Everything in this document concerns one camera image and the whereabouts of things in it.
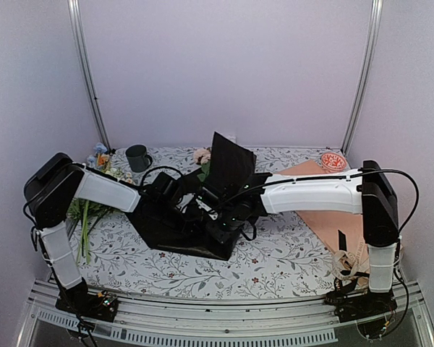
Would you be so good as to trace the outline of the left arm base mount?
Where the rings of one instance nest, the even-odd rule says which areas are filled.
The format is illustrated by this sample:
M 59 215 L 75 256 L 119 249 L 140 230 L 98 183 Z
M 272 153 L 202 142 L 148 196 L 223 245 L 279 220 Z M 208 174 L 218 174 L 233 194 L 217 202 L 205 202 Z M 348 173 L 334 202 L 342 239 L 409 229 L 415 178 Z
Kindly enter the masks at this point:
M 119 307 L 116 296 L 107 293 L 90 294 L 85 289 L 77 291 L 75 288 L 61 291 L 56 300 L 58 310 L 78 314 L 81 317 L 113 322 Z

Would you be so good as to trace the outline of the black wrapping paper sheet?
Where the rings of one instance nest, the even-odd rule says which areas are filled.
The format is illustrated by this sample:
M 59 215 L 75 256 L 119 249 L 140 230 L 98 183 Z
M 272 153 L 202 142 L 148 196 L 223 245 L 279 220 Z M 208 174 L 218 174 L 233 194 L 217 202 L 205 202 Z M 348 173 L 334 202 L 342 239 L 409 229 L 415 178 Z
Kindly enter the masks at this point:
M 127 219 L 151 249 L 228 260 L 244 225 L 267 213 L 261 187 L 268 178 L 256 173 L 256 156 L 215 133 L 210 160 L 189 174 L 155 168 L 152 182 L 140 182 L 141 198 Z

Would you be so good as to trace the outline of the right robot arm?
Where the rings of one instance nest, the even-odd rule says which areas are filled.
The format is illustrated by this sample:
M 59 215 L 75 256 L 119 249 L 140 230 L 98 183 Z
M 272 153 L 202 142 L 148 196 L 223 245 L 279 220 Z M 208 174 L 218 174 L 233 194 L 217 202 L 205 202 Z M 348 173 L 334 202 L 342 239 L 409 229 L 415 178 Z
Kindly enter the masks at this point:
M 361 168 L 343 173 L 254 173 L 227 197 L 218 198 L 202 189 L 197 202 L 212 217 L 209 230 L 219 241 L 250 218 L 269 214 L 361 215 L 370 291 L 360 298 L 359 308 L 366 315 L 374 315 L 387 304 L 399 243 L 399 218 L 395 191 L 376 162 L 369 160 Z

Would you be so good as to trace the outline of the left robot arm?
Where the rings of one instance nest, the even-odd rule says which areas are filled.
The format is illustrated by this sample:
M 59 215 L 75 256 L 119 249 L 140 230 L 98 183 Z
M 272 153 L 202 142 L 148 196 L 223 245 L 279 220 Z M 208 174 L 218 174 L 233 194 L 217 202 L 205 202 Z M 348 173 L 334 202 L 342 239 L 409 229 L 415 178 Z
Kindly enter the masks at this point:
M 83 239 L 74 252 L 67 219 L 80 223 L 82 235 L 88 236 L 104 215 L 117 210 L 126 215 L 150 248 L 168 252 L 178 246 L 180 237 L 198 231 L 200 218 L 177 207 L 198 180 L 191 175 L 173 179 L 166 175 L 168 169 L 157 167 L 158 175 L 152 183 L 136 185 L 57 153 L 25 183 L 23 213 L 33 224 L 33 245 L 42 250 L 44 260 L 66 291 L 65 302 L 76 313 L 85 314 L 93 308 L 93 298 L 86 293 L 78 266 L 80 257 L 90 257 L 90 242 Z

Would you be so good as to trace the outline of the white rose long stem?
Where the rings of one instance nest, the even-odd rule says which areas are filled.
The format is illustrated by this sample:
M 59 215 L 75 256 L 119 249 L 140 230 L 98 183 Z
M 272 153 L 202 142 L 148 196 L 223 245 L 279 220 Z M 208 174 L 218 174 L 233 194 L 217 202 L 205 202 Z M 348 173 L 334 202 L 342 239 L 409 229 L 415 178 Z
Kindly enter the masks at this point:
M 200 182 L 204 182 L 210 173 L 211 149 L 200 148 L 193 153 L 194 162 L 200 166 L 201 172 L 197 175 Z

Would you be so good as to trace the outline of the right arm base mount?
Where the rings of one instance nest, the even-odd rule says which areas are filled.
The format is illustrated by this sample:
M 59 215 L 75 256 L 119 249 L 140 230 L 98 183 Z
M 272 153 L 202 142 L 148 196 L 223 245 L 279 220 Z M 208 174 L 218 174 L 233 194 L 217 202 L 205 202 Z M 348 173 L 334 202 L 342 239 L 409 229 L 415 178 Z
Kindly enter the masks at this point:
M 379 315 L 378 320 L 367 321 L 358 325 L 360 335 L 368 340 L 380 339 L 388 332 L 397 309 L 392 290 L 386 293 L 367 291 L 365 294 L 357 296 L 332 291 L 326 294 L 325 303 L 334 306 L 334 315 L 338 317 L 340 323 L 357 322 Z

